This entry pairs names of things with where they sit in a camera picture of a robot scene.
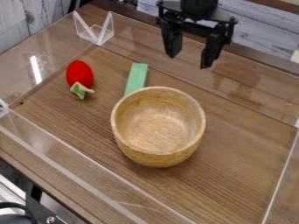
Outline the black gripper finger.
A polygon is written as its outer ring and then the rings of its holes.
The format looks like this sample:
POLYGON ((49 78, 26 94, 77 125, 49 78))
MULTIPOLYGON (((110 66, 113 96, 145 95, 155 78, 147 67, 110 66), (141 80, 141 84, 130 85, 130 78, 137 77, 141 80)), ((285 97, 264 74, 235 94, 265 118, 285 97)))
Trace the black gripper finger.
POLYGON ((163 46, 170 58, 174 58, 183 49, 183 32, 177 23, 161 19, 163 46))
POLYGON ((206 38, 206 47, 201 55, 201 68, 213 66, 214 61, 219 58, 225 45, 230 45, 235 30, 234 24, 218 23, 206 38))

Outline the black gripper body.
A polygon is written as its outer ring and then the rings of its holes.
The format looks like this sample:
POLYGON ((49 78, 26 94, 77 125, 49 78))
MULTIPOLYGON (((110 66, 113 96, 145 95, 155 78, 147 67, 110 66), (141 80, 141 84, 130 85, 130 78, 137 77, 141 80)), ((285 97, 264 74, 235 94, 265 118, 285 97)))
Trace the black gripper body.
POLYGON ((202 37, 217 33, 231 39, 238 20, 221 11, 219 0, 159 0, 158 24, 165 37, 189 32, 202 37))

